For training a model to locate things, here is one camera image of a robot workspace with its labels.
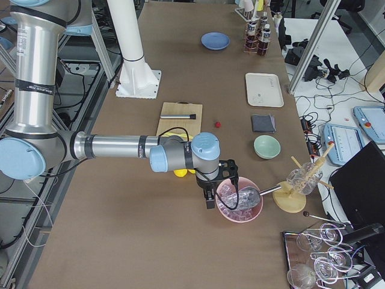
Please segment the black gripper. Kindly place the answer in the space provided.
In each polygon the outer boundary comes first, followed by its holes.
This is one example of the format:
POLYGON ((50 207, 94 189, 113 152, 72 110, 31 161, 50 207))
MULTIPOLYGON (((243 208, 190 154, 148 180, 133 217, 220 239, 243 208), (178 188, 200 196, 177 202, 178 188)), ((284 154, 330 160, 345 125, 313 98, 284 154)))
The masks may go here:
POLYGON ((205 192, 208 210, 215 208, 215 192, 223 181, 228 180, 235 188, 238 188, 238 166, 233 159, 219 160, 216 167, 209 172, 198 168, 195 168, 195 171, 197 184, 205 192))

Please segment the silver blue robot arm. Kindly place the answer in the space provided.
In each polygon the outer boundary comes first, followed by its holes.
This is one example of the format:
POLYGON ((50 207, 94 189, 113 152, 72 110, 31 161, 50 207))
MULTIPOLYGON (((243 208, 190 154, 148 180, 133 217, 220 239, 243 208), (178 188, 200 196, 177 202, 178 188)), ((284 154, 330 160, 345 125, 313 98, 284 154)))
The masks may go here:
POLYGON ((60 35, 89 36, 93 31, 90 1, 13 1, 17 21, 14 118, 1 139, 1 172, 26 180, 63 162, 97 157, 146 158, 154 172, 193 169, 207 208, 220 200, 218 185, 238 185, 233 160, 220 159, 216 136, 91 135, 55 129, 55 74, 60 35))

